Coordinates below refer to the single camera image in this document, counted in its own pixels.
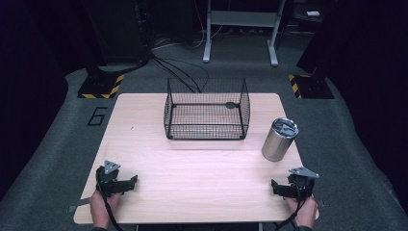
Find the person's right hand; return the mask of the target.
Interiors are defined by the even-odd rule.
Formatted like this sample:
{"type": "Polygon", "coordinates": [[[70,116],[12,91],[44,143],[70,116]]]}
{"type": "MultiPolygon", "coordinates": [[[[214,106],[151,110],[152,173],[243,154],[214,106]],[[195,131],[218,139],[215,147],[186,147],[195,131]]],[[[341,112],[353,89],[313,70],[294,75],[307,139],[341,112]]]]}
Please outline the person's right hand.
{"type": "Polygon", "coordinates": [[[298,202],[293,198],[285,197],[284,200],[287,202],[290,212],[296,213],[293,219],[295,229],[312,231],[318,211],[318,204],[315,199],[310,196],[301,205],[298,205],[298,202]]]}

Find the person's left hand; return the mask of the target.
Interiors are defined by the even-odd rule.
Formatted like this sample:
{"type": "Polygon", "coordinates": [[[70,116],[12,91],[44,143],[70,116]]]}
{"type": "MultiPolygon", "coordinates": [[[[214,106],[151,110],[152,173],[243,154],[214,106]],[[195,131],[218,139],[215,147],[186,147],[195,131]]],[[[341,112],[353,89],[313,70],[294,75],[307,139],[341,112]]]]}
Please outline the person's left hand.
{"type": "MultiPolygon", "coordinates": [[[[116,207],[120,198],[120,193],[115,193],[111,197],[107,198],[107,202],[111,207],[112,213],[116,211],[116,207]]],[[[107,230],[109,228],[111,220],[105,206],[105,201],[99,191],[95,191],[89,198],[89,205],[93,227],[107,230]]]]}

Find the black wire mesh basket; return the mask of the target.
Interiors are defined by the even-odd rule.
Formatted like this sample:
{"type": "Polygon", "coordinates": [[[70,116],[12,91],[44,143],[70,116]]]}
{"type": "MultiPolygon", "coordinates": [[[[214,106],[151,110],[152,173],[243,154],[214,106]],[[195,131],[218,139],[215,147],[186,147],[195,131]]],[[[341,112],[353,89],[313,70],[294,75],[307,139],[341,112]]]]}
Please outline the black wire mesh basket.
{"type": "Polygon", "coordinates": [[[167,80],[164,127],[170,140],[244,140],[249,120],[244,78],[167,80]]]}

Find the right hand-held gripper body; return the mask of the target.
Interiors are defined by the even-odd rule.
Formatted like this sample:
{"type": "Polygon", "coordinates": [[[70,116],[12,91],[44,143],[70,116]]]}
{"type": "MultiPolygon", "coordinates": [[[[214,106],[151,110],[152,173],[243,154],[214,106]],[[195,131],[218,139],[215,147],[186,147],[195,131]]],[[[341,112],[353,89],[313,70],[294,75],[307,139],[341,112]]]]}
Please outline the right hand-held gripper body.
{"type": "Polygon", "coordinates": [[[274,193],[280,196],[294,198],[297,201],[305,201],[313,194],[315,180],[319,174],[307,167],[291,168],[289,170],[288,185],[279,185],[274,188],[274,193]]]}

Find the stainless steel tumbler with lid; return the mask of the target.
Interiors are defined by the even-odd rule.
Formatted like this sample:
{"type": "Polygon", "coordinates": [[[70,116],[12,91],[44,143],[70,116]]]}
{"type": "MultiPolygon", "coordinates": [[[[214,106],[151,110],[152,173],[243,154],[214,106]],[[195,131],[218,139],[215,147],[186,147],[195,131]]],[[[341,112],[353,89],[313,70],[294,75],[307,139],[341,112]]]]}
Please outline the stainless steel tumbler with lid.
{"type": "Polygon", "coordinates": [[[297,125],[291,119],[276,118],[262,147],[263,156],[271,162],[281,161],[298,133],[297,125]]]}

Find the black stand base striped edge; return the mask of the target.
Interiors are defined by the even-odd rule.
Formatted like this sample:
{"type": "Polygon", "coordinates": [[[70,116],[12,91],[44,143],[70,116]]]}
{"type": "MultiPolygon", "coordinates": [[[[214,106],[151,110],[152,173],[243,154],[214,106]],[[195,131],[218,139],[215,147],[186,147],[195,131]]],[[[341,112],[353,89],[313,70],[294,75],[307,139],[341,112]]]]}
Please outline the black stand base striped edge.
{"type": "Polygon", "coordinates": [[[333,99],[334,95],[325,81],[325,74],[316,68],[311,74],[290,74],[289,81],[298,99],[333,99]]]}
{"type": "Polygon", "coordinates": [[[124,75],[117,71],[105,71],[98,66],[87,68],[87,78],[77,92],[78,98],[113,98],[119,90],[124,75]]]}

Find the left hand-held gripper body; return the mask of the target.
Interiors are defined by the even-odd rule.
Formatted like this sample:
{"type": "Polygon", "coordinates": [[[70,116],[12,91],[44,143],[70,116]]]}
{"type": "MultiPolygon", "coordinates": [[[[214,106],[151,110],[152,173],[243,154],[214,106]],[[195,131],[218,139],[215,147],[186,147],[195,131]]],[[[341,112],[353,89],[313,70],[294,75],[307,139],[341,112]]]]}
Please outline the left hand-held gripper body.
{"type": "Polygon", "coordinates": [[[105,197],[114,193],[125,193],[133,189],[133,179],[118,181],[120,165],[108,160],[96,171],[96,189],[105,197]]]}

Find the light wooden table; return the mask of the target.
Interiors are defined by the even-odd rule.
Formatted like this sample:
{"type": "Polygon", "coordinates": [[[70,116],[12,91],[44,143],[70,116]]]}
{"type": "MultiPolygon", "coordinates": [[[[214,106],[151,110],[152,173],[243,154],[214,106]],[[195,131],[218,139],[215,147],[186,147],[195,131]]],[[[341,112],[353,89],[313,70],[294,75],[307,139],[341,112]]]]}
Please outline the light wooden table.
{"type": "Polygon", "coordinates": [[[280,162],[261,148],[272,121],[284,116],[276,93],[252,93],[247,136],[241,141],[177,141],[165,135],[163,93],[122,93],[94,160],[120,165],[118,177],[137,177],[114,213],[120,224],[269,222],[289,217],[271,182],[284,184],[302,162],[290,146],[280,162]]]}

